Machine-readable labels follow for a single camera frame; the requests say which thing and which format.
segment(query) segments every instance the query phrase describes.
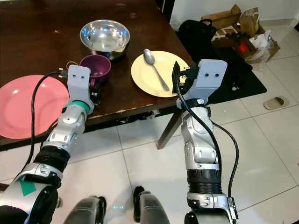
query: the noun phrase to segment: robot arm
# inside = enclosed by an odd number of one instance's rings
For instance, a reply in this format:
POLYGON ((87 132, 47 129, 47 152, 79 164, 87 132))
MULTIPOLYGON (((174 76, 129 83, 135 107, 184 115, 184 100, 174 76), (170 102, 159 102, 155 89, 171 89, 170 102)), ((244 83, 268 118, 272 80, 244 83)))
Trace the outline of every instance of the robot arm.
MULTIPOLYGON (((199 67, 179 71, 173 69, 173 86, 179 76, 186 76, 180 92, 190 109, 213 132, 213 124, 207 103, 208 97, 220 87, 227 63, 222 60, 201 60, 199 67)), ((185 216, 185 224, 233 224, 238 217, 234 199, 223 194, 221 189, 220 155, 208 131, 188 111, 183 114, 181 132, 185 141, 185 164, 189 192, 187 203, 192 211, 185 216)))
POLYGON ((71 65, 68 71, 69 104, 33 163, 28 164, 0 198, 1 223, 48 224, 52 220, 57 188, 71 149, 83 133, 87 115, 93 112, 89 98, 90 69, 71 65))

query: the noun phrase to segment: cup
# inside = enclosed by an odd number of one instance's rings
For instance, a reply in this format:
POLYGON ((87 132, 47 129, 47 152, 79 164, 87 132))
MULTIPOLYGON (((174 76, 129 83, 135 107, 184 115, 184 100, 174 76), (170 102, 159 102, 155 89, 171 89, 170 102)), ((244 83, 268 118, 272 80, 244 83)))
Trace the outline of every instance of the cup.
POLYGON ((80 66, 88 67, 91 70, 91 89, 94 89, 97 82, 105 82, 110 75, 111 62, 108 58, 102 55, 86 56, 81 60, 80 66))

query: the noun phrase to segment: spoon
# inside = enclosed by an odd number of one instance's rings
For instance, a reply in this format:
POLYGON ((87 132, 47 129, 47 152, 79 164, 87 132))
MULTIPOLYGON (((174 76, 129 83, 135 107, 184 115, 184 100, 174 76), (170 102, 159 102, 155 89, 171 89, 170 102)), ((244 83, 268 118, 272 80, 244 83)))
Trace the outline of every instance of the spoon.
POLYGON ((151 53, 151 51, 149 49, 144 49, 143 50, 143 56, 144 56, 144 60, 147 64, 152 65, 159 77, 160 83, 163 87, 163 89, 165 91, 169 91, 169 88, 167 86, 167 84, 165 83, 165 81, 162 79, 162 77, 160 76, 159 72, 157 71, 156 67, 154 66, 155 63, 155 58, 153 56, 153 54, 151 53))

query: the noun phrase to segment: yellow plate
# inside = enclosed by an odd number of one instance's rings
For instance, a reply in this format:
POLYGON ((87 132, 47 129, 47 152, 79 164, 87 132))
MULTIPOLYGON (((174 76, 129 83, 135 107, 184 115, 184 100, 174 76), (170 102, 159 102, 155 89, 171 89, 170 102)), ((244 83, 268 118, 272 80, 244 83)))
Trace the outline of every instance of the yellow plate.
POLYGON ((175 61, 177 61, 182 71, 184 70, 184 67, 188 67, 187 63, 184 62, 184 60, 180 57, 166 51, 152 51, 152 54, 155 58, 155 67, 170 90, 163 90, 157 73, 155 72, 153 66, 148 65, 145 62, 143 54, 138 56, 132 64, 131 74, 134 82, 139 86, 140 89, 150 95, 157 97, 176 96, 176 94, 172 94, 171 74, 173 66, 175 61))

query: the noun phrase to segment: wooden table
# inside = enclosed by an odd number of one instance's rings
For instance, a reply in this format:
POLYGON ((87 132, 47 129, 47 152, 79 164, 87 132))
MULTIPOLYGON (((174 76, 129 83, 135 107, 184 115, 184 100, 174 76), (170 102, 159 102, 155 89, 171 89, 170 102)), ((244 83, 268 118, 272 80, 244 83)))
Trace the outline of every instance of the wooden table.
MULTIPOLYGON (((0 2, 0 17, 0 87, 22 76, 65 68, 71 60, 80 62, 90 54, 79 38, 88 22, 110 19, 129 29, 126 54, 112 61, 102 103, 88 118, 87 127, 175 105, 176 97, 151 96, 133 82, 131 65, 143 49, 168 51, 192 64, 154 0, 6 1, 0 2)), ((28 139, 0 137, 0 151, 28 143, 28 139)))

